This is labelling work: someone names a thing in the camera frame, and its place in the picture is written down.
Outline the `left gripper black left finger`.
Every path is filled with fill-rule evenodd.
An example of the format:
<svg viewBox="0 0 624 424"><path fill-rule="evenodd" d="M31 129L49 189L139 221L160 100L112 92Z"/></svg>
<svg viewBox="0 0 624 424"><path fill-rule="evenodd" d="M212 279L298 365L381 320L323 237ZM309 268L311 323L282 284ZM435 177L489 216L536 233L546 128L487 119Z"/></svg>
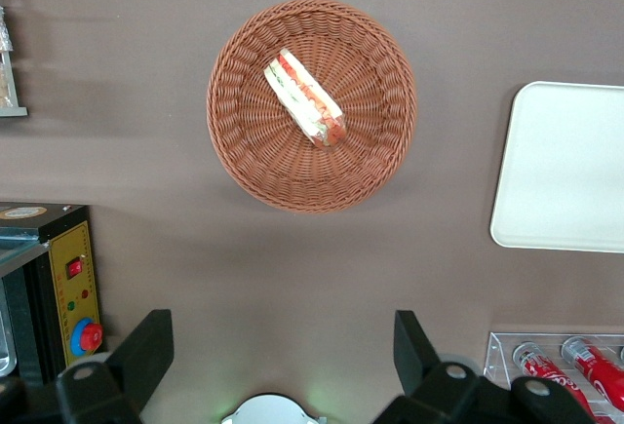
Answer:
<svg viewBox="0 0 624 424"><path fill-rule="evenodd" d="M89 360L43 387L1 379L3 423L140 423L174 360L172 312L155 309L103 362Z"/></svg>

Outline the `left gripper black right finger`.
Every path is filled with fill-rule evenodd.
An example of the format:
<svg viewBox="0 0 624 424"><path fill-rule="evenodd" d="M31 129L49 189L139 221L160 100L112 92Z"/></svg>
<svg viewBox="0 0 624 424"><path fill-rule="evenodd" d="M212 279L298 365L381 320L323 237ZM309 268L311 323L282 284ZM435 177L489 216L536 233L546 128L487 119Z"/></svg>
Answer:
<svg viewBox="0 0 624 424"><path fill-rule="evenodd" d="M562 385L521 377L509 390L470 367L442 361L415 314L394 318L393 360L403 394L376 423L592 423L594 418Z"/></svg>

